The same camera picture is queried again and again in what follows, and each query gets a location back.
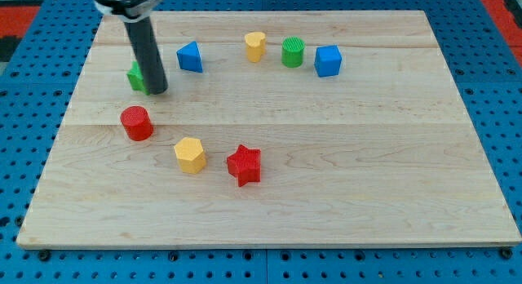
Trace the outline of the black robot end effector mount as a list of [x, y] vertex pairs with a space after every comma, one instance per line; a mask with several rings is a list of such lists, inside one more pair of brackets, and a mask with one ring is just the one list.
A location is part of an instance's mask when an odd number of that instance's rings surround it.
[[147, 18], [163, 0], [93, 0], [96, 9], [105, 16], [116, 16], [125, 23]]

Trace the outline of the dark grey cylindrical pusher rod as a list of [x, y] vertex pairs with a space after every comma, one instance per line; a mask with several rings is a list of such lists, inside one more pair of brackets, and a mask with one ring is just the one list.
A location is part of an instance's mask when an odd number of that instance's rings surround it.
[[168, 81], [149, 17], [134, 23], [125, 23], [139, 70], [148, 93], [160, 95], [168, 89]]

